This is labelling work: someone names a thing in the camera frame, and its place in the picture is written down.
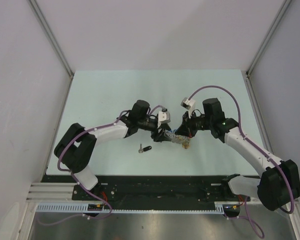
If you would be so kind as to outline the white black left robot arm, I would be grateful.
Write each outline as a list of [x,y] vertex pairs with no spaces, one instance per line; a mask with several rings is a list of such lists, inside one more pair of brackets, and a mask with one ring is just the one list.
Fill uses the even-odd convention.
[[[160,108],[156,115],[154,110]],[[83,194],[90,200],[100,196],[101,188],[97,185],[98,178],[89,168],[94,148],[110,141],[125,139],[138,130],[149,131],[154,142],[170,141],[170,113],[168,109],[158,105],[151,109],[145,100],[137,100],[132,109],[122,111],[113,123],[85,128],[73,123],[54,148],[57,157],[57,168],[69,172],[75,181],[82,185]]]

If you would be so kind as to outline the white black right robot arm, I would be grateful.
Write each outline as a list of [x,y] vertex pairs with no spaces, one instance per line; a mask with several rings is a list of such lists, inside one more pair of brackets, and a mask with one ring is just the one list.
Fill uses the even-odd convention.
[[195,100],[188,98],[181,102],[187,111],[176,135],[193,138],[198,131],[210,131],[214,138],[239,153],[260,177],[230,175],[220,188],[225,200],[243,195],[259,199],[268,210],[275,211],[300,197],[299,170],[294,161],[282,160],[249,139],[236,120],[225,116],[217,98],[204,100],[204,112],[200,115],[195,113],[195,104]]

